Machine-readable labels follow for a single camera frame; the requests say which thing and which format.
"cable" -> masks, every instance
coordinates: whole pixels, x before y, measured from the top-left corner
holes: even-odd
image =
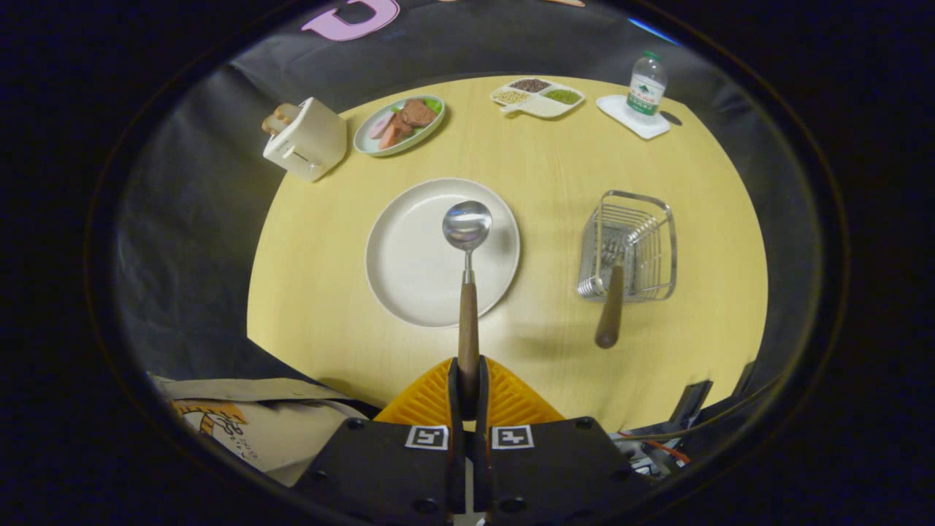
[[[720,420],[723,420],[723,419],[727,418],[728,416],[731,416],[731,415],[733,415],[734,413],[737,413],[738,411],[740,411],[740,409],[743,409],[744,407],[750,405],[751,403],[756,402],[756,400],[759,399],[759,398],[760,398],[761,396],[763,396],[764,394],[766,394],[766,392],[769,391],[771,387],[774,387],[776,384],[778,384],[780,378],[782,378],[782,377],[781,377],[781,376],[776,376],[776,377],[773,378],[772,380],[769,380],[765,386],[761,387],[760,389],[757,389],[756,392],[755,392],[754,394],[750,395],[750,396],[747,397],[745,400],[743,400],[743,401],[741,401],[741,402],[738,402],[737,405],[734,405],[733,407],[727,409],[724,413],[721,413],[720,415],[712,416],[711,419],[705,420],[704,422],[701,422],[700,424],[698,424],[698,425],[696,425],[696,426],[690,427],[690,428],[688,428],[687,430],[681,430],[681,431],[675,431],[675,432],[667,432],[667,433],[659,433],[659,434],[641,434],[641,435],[633,435],[633,436],[628,436],[628,437],[626,437],[626,439],[627,439],[627,440],[639,440],[639,441],[641,441],[641,442],[646,442],[646,441],[649,441],[649,440],[662,440],[662,441],[667,441],[667,440],[672,440],[672,439],[674,439],[674,438],[682,438],[682,437],[685,436],[685,435],[691,434],[691,433],[693,433],[693,432],[695,432],[695,431],[697,431],[697,430],[700,430],[700,429],[702,429],[702,428],[705,428],[705,427],[707,427],[707,426],[710,426],[710,425],[713,424],[714,422],[718,422],[718,421],[720,421]]]
[[[632,434],[627,434],[627,433],[624,433],[624,432],[621,432],[621,431],[618,431],[617,434],[619,434],[620,436],[626,438],[627,440],[630,440],[630,437],[633,436]],[[672,449],[671,447],[665,447],[665,446],[659,444],[659,443],[658,443],[657,441],[655,441],[655,440],[644,440],[643,442],[645,442],[646,444],[649,444],[649,445],[652,446],[652,447],[655,447],[656,449],[662,449],[662,450],[665,451],[666,453],[669,453],[671,456],[675,457],[675,458],[678,459],[678,460],[681,460],[682,462],[684,462],[684,463],[686,463],[686,464],[687,464],[688,462],[691,462],[691,459],[689,459],[688,456],[685,455],[683,452],[681,452],[681,451],[676,451],[675,449]]]

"white coaster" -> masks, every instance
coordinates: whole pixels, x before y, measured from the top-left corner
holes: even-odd
[[[662,115],[653,115],[651,124],[644,124],[634,119],[626,109],[626,95],[607,95],[597,100],[597,107],[620,124],[630,128],[644,139],[652,139],[669,131],[671,124]]]

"metal wire basket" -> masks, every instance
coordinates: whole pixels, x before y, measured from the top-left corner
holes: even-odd
[[[665,300],[675,290],[675,223],[654,197],[611,190],[584,228],[578,294],[604,301],[611,269],[622,256],[624,302]]]

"bottle label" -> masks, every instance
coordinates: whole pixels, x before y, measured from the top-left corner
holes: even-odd
[[[646,115],[655,115],[666,91],[662,85],[642,75],[634,75],[630,81],[630,95],[626,96],[627,105]]]

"green beans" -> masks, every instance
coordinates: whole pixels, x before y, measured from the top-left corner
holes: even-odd
[[[551,98],[552,100],[557,100],[562,104],[574,104],[581,100],[581,96],[575,92],[569,90],[552,90],[551,92],[542,95],[546,98]]]

